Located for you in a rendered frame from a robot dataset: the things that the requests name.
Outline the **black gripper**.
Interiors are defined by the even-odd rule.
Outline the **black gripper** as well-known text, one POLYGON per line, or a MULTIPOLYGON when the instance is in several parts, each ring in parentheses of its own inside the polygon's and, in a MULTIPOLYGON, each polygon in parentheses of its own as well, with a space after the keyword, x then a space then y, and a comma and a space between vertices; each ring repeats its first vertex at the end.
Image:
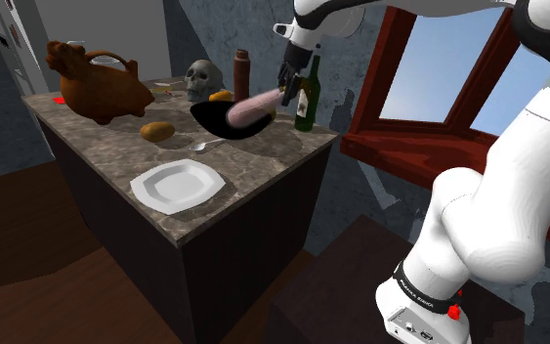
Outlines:
POLYGON ((312 53, 310 50, 296 46, 293 42, 287 43, 277 75, 277 87, 284 92, 285 107, 298 95, 303 81, 303 77, 298 74, 307 67, 312 53))

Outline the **black pan with pink handle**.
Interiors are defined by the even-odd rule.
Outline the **black pan with pink handle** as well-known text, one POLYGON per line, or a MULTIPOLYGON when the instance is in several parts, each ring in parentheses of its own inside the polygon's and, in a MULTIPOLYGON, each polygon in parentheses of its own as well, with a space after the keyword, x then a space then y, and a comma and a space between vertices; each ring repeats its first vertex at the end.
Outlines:
POLYGON ((227 140, 257 135, 274 121, 284 92, 273 89, 240 102, 213 101, 190 107, 193 118, 209 133, 227 140))

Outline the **green wine bottle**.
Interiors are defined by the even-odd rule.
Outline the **green wine bottle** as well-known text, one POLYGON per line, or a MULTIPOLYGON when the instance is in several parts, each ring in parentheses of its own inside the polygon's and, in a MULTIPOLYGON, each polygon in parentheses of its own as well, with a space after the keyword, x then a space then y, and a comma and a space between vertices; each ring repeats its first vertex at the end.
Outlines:
POLYGON ((320 56, 315 55, 309 76, 303 78, 301 82, 294 122, 294 128, 298 131, 310 132, 316 120, 317 103, 320 95, 319 64, 320 56))

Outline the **brown bottle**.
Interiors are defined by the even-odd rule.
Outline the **brown bottle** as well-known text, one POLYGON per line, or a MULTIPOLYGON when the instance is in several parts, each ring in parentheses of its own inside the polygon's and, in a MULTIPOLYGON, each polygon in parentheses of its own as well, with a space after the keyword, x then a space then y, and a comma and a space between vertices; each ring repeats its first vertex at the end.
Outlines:
POLYGON ((237 49, 233 58, 233 95, 236 102, 249 97, 250 67, 248 52, 237 49))

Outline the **grey skull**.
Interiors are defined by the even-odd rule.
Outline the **grey skull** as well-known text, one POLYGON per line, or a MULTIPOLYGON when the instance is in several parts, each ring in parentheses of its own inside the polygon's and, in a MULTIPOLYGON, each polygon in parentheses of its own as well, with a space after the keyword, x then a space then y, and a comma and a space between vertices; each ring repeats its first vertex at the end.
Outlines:
POLYGON ((223 73, 210 61, 197 60, 187 70, 187 100, 193 104, 203 103, 219 92, 223 86, 223 73))

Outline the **silver spoon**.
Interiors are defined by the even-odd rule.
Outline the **silver spoon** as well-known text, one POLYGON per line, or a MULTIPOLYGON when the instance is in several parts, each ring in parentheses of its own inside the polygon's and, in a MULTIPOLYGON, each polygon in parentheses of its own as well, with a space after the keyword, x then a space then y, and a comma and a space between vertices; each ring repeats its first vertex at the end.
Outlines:
POLYGON ((190 151, 203 151, 208 145, 210 144, 216 144, 216 143, 221 143, 221 142, 224 142, 226 139, 223 139, 223 138, 219 138, 219 139, 216 139, 216 140, 211 140, 211 141, 208 141, 208 142, 203 142, 203 143, 200 143, 200 144, 196 144, 196 145, 193 145, 189 148, 190 151))

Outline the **red framed window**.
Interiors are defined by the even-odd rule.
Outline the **red framed window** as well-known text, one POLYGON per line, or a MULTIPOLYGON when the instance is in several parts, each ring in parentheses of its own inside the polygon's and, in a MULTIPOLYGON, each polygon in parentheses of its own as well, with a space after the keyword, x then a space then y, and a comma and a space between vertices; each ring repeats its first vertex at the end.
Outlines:
POLYGON ((387 8, 342 153, 429 189, 455 166, 483 171, 496 136, 472 128, 479 110, 520 47, 512 12, 503 11, 443 122, 383 119, 380 113, 416 16, 387 8))

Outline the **yellow flat thing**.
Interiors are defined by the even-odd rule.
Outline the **yellow flat thing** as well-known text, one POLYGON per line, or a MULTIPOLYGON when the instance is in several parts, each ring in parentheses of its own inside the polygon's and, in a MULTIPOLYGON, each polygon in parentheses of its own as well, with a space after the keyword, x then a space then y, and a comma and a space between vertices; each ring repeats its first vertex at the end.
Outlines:
POLYGON ((159 83, 156 82, 150 91, 153 94, 178 96, 179 92, 186 90, 186 84, 183 81, 175 83, 159 83))

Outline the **brown potato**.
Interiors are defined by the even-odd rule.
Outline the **brown potato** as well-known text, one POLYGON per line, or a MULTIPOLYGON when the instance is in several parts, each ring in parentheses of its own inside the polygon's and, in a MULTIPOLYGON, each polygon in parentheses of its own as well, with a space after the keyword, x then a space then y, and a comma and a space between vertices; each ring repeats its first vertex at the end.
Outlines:
POLYGON ((175 134, 175 127, 166 121, 156 121, 144 125, 140 135, 146 141, 159 143, 171 138, 175 134))

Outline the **white plate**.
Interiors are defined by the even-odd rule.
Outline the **white plate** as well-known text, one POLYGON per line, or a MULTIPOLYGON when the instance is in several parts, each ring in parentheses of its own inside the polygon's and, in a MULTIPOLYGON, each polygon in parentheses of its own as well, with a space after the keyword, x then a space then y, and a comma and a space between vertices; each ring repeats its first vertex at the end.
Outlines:
POLYGON ((225 184, 213 168, 191 159, 161 164, 130 182, 138 201, 166 215, 200 205, 225 184))

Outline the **dark cabinet with marble top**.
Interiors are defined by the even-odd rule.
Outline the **dark cabinet with marble top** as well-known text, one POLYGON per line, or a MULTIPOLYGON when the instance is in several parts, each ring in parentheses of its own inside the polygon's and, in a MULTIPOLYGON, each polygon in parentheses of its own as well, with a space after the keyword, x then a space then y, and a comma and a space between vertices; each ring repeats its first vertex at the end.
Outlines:
POLYGON ((294 128, 279 113, 259 134, 216 140, 190 114, 186 90, 158 95, 142 117, 99 125, 54 93, 24 103, 63 172, 78 209, 182 344, 218 344, 302 249, 336 133, 294 128), (171 123, 162 142, 143 139, 151 122, 171 123), (160 164, 192 159, 226 184, 208 201, 165 215, 141 204, 130 182, 160 164))

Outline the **brown rooster figure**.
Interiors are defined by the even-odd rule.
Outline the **brown rooster figure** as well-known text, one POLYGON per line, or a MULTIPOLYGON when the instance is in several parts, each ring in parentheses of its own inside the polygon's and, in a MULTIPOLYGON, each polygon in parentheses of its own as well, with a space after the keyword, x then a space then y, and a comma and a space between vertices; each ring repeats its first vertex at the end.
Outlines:
POLYGON ((88 52, 80 45, 47 43, 48 67, 61 76, 60 91, 68 107, 80 116, 107 125, 115 117, 142 117, 154 101, 139 80, 138 63, 109 51, 88 52))

